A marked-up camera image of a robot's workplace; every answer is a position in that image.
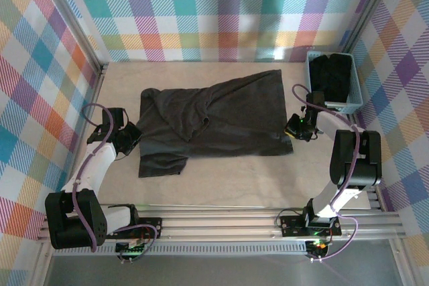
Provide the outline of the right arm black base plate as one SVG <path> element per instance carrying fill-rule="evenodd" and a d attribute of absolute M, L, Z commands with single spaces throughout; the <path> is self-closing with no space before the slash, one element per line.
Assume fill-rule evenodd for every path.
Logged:
<path fill-rule="evenodd" d="M 313 219 L 303 216 L 281 216 L 282 236 L 341 236 L 341 225 L 338 217 Z"/>

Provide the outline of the light blue plastic basket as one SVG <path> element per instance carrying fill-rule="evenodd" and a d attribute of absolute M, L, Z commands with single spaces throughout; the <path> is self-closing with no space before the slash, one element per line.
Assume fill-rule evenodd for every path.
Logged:
<path fill-rule="evenodd" d="M 349 95 L 348 95 L 346 103 L 325 101 L 325 105 L 329 109 L 336 110 L 342 114 L 347 114 L 347 115 L 353 114 L 363 104 L 361 87 L 359 84 L 359 77 L 357 74 L 357 69 L 355 66 L 355 59 L 354 59 L 353 55 L 347 54 L 347 53 L 333 53 L 333 52 L 320 52 L 320 51 L 309 51 L 309 52 L 307 52 L 306 62 L 305 62 L 305 65 L 306 65 L 306 71 L 305 71 L 306 87 L 310 91 L 312 91 L 311 90 L 311 83 L 310 83 L 310 69 L 309 69 L 310 61 L 315 59 L 318 56 L 321 56 L 321 55 L 329 56 L 331 54 L 344 54 L 344 55 L 348 55 L 352 58 L 353 65 L 352 65 L 352 70 L 351 70 L 351 86 L 350 86 L 350 91 L 349 91 Z"/>

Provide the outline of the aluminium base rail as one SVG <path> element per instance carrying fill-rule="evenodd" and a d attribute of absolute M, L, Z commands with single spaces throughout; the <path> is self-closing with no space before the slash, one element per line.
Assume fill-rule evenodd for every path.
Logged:
<path fill-rule="evenodd" d="M 140 218 L 162 218 L 162 241 L 220 242 L 220 241 L 269 241 L 318 240 L 314 236 L 282 236 L 276 217 L 295 216 L 289 210 L 263 207 L 224 206 L 140 206 Z M 383 212 L 380 208 L 368 210 L 346 209 L 339 218 L 341 236 L 334 240 L 383 240 L 403 238 L 404 226 L 395 212 Z"/>

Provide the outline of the dark grey t-shirt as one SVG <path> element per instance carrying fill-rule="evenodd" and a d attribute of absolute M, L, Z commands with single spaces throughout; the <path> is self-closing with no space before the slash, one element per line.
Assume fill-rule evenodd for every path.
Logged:
<path fill-rule="evenodd" d="M 206 88 L 147 88 L 141 92 L 140 178 L 179 175 L 190 158 L 293 153 L 284 132 L 281 70 Z"/>

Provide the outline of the black clothes pile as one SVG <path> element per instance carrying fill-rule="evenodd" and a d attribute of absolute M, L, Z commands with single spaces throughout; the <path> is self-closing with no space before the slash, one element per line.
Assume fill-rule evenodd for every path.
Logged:
<path fill-rule="evenodd" d="M 324 93 L 328 102 L 346 103 L 353 60 L 344 54 L 321 55 L 309 63 L 312 91 Z"/>

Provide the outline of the aluminium side rail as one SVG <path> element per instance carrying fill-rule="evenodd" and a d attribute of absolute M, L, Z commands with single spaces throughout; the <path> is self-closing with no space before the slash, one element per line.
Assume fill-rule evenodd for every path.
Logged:
<path fill-rule="evenodd" d="M 101 66 L 101 73 L 96 77 L 95 79 L 95 85 L 93 88 L 92 93 L 90 94 L 90 97 L 88 101 L 84 101 L 84 105 L 88 103 L 96 103 L 98 102 L 100 91 L 103 85 L 103 81 L 105 79 L 105 74 L 107 71 L 109 64 L 103 64 Z M 82 111 L 78 112 L 78 122 L 77 122 L 78 128 L 80 129 L 80 132 L 78 132 L 78 138 L 75 141 L 72 141 L 72 146 L 74 150 L 72 152 L 69 152 L 66 161 L 64 163 L 64 175 L 60 178 L 58 182 L 58 191 L 60 191 L 69 181 L 70 178 L 73 176 L 73 173 L 75 172 L 74 168 L 76 166 L 79 166 L 80 164 L 80 148 L 82 145 L 85 144 L 87 134 L 86 131 L 90 127 L 88 122 L 85 120 L 85 118 L 82 116 Z"/>

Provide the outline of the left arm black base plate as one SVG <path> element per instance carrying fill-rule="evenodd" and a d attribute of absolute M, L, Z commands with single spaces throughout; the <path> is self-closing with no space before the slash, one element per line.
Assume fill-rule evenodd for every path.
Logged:
<path fill-rule="evenodd" d="M 162 218 L 160 217 L 143 217 L 134 220 L 126 227 L 116 229 L 112 234 L 107 235 L 107 239 L 152 239 L 161 236 Z"/>

